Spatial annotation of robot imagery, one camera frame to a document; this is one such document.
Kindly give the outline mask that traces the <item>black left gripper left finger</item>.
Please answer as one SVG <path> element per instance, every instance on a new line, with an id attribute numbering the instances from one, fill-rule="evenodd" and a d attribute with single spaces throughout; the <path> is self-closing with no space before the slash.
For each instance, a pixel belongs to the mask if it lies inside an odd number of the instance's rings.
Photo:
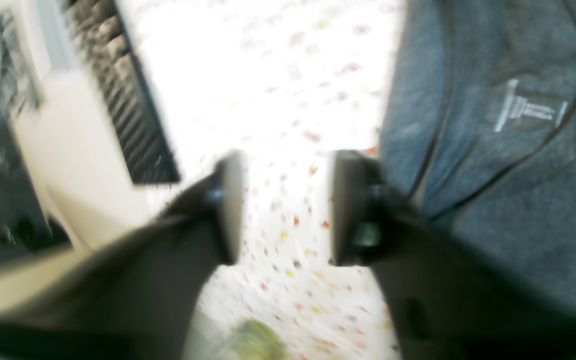
<path id="1" fill-rule="evenodd" d="M 243 188 L 243 155 L 227 153 L 153 222 L 0 314 L 0 357 L 180 360 L 206 280 L 239 260 Z"/>

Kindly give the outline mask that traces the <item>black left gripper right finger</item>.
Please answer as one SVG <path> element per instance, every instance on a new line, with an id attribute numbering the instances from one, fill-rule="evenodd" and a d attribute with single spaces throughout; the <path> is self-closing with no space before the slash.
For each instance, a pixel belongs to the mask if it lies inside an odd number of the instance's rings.
<path id="1" fill-rule="evenodd" d="M 330 265 L 370 269 L 403 360 L 576 360 L 576 310 L 439 231 L 377 159 L 336 151 L 331 192 Z"/>

